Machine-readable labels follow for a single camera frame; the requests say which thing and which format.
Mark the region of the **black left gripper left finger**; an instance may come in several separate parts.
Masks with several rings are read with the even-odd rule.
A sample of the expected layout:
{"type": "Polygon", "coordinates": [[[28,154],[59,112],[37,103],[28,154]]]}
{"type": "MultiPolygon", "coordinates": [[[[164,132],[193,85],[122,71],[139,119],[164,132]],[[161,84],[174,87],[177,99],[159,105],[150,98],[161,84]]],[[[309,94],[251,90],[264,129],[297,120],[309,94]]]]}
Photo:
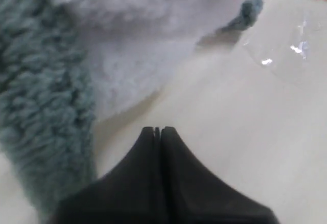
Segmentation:
{"type": "Polygon", "coordinates": [[[54,223],[160,223],[159,129],[145,127],[105,176],[60,204],[54,223]]]}

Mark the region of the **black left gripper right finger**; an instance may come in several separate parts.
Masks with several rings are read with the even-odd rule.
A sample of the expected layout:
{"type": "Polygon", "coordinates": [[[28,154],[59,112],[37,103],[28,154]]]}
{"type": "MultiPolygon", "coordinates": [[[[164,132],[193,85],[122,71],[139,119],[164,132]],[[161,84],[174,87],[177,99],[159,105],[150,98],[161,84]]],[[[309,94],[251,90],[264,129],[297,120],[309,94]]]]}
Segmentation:
{"type": "Polygon", "coordinates": [[[173,127],[161,131],[160,160],[170,223],[278,223],[270,208],[207,169],[173,127]]]}

